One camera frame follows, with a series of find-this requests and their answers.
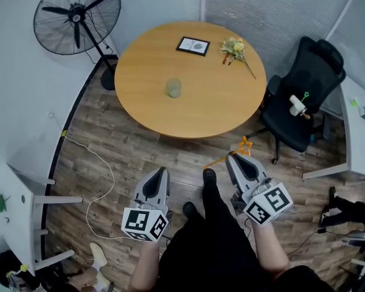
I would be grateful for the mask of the person's black shoe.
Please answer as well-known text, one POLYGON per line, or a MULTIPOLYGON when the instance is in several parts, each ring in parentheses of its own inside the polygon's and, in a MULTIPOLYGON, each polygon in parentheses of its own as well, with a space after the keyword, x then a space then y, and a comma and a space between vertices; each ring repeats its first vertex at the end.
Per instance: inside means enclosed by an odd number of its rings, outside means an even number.
POLYGON ((217 184, 217 175, 214 170, 206 168, 203 170, 203 183, 204 187, 217 184))
POLYGON ((190 201, 183 205, 182 212, 188 220, 194 219, 199 215, 196 206, 190 201))

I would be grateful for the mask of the orange star wand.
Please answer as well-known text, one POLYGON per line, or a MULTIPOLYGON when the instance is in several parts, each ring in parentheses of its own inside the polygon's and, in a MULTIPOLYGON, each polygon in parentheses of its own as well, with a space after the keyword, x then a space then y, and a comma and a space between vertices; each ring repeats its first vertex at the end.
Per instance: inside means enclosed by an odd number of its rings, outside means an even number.
MULTIPOLYGON (((246 155, 251 156, 251 147, 252 147, 252 145, 253 145, 253 143, 251 141, 249 141, 246 136, 243 136, 242 141, 238 143, 238 149, 229 152, 229 155, 241 154, 242 156, 246 156, 246 155)), ((208 169, 209 167, 211 167, 215 164, 218 164, 220 162, 223 162, 225 160, 226 160, 226 157, 222 157, 219 160, 216 160, 216 161, 214 161, 214 162, 212 162, 208 165, 205 165, 203 167, 203 169, 208 169)))

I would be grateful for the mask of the grey office chair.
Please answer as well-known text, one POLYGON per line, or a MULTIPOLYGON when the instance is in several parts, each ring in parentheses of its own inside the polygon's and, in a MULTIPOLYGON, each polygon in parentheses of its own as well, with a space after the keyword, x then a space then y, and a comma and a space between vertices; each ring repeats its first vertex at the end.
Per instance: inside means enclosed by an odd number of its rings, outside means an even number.
MULTIPOLYGON (((345 235, 342 242, 350 247, 358 248, 360 253, 365 252, 365 231, 352 231, 345 235)), ((351 264, 357 268, 358 280, 365 279, 365 258, 353 258, 351 264)))

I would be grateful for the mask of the black standing fan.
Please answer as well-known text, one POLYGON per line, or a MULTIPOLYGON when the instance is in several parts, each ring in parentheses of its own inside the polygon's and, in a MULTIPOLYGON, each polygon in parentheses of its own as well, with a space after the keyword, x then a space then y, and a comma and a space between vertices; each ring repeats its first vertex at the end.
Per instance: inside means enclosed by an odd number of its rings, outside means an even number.
POLYGON ((121 0, 41 0, 33 17, 39 44, 57 55, 75 55, 96 49, 106 65, 101 76, 104 89, 115 89, 115 64, 110 64, 100 44, 114 29, 121 0))

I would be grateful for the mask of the person's left forearm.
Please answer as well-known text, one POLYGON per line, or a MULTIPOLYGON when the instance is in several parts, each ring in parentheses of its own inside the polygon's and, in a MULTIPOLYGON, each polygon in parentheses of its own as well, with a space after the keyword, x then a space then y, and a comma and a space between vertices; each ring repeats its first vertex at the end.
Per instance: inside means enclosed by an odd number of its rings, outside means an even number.
POLYGON ((144 242, 130 280, 131 292, 150 292, 156 285, 159 271, 159 243, 144 242))

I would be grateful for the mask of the clear glass cup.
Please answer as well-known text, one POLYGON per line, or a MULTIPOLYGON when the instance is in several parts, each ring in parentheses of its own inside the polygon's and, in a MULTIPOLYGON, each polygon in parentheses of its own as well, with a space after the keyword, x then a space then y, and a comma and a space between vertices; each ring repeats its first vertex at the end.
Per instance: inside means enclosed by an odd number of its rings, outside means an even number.
POLYGON ((167 94, 171 98, 178 98, 181 95, 181 81, 178 78, 170 78, 166 83, 167 94))

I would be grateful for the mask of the person's right forearm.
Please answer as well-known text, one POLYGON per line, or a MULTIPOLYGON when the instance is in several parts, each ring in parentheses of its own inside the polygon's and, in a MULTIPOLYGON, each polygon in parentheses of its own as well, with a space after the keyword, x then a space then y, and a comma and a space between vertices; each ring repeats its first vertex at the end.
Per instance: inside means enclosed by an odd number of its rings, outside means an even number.
POLYGON ((256 254, 260 266, 276 279, 290 268, 290 261, 277 239, 272 224, 252 222, 256 254))

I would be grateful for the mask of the yellow flower bouquet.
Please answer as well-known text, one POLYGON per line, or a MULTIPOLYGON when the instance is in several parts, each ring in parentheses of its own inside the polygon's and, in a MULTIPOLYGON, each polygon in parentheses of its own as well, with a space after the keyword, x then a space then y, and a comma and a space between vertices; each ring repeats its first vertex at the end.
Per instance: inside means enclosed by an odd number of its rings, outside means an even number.
POLYGON ((253 78, 256 79, 252 69, 246 61, 244 50, 245 44, 241 38, 235 39, 233 37, 230 37, 223 40, 219 52, 225 55, 229 53, 229 57, 235 56, 234 60, 240 60, 244 62, 253 78))

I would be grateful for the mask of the white desk with green leaf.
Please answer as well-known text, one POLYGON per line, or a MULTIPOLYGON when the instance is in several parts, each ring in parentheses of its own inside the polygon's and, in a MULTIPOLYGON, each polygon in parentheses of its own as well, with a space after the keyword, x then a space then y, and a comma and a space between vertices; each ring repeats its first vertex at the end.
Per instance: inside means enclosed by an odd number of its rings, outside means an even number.
POLYGON ((81 203, 80 196, 45 196, 35 193, 8 164, 0 166, 0 194, 7 202, 7 211, 0 213, 0 253, 10 250, 31 275, 48 266, 72 257, 70 249, 48 259, 38 257, 37 244, 48 231, 35 226, 35 212, 47 204, 81 203))

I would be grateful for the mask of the black office chair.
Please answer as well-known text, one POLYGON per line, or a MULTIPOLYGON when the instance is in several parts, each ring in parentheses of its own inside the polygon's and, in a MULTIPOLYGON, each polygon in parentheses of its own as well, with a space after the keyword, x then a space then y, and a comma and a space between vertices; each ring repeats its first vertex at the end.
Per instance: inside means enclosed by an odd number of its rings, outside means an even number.
POLYGON ((274 75, 268 82, 263 105, 259 108, 264 127, 247 138, 270 132, 276 143, 273 164, 279 160, 281 144, 303 153, 317 139, 317 134, 329 138, 328 117, 324 116, 316 125, 314 115, 345 78, 344 60, 336 47, 326 40, 314 41, 303 36, 288 74, 284 77, 274 75), (310 94, 303 101, 306 111, 303 115, 292 116, 290 96, 295 95, 300 100, 306 91, 310 94))

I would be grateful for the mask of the white desk with small items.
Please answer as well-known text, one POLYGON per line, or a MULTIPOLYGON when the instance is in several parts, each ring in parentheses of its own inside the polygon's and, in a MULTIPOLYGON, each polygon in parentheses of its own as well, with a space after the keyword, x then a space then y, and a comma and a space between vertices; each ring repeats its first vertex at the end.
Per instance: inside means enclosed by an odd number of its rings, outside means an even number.
POLYGON ((352 79, 346 78, 340 84, 342 117, 346 132, 346 162, 326 169, 304 173, 303 179, 354 172, 365 176, 365 120, 360 117, 359 107, 365 106, 365 90, 352 79), (358 99, 358 107, 352 107, 350 100, 358 99))

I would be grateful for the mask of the black framed picture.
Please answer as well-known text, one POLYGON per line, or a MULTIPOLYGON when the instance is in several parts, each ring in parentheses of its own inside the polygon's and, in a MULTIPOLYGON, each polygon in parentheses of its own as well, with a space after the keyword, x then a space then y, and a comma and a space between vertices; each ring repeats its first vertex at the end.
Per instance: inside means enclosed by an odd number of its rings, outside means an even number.
POLYGON ((205 57, 210 46, 210 41, 199 40, 191 37, 182 37, 176 50, 205 57))

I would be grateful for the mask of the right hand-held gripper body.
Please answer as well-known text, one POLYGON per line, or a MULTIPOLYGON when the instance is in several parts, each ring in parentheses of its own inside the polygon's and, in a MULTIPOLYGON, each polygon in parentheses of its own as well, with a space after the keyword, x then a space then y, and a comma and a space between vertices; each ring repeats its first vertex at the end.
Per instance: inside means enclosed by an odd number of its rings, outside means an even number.
POLYGON ((246 214, 260 226, 274 221, 293 205, 293 200, 282 182, 265 178, 244 192, 238 190, 231 198, 236 215, 246 214))

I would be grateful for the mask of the person's black clothing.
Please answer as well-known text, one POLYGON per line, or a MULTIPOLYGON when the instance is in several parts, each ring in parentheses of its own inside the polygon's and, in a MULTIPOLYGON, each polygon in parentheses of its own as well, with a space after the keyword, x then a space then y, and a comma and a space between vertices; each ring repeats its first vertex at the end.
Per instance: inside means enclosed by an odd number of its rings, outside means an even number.
POLYGON ((307 266, 272 279, 216 184, 204 185, 203 204, 205 215, 189 217, 168 244, 152 292, 334 292, 307 266))

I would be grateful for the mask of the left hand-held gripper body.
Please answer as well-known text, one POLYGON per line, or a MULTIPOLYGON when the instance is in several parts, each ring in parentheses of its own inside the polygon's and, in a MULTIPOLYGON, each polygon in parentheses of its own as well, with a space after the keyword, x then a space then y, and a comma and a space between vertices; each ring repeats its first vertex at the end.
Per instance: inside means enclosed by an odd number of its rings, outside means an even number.
POLYGON ((135 199, 124 209, 121 230, 134 240, 157 243, 169 227, 172 216, 173 211, 161 199, 135 199))

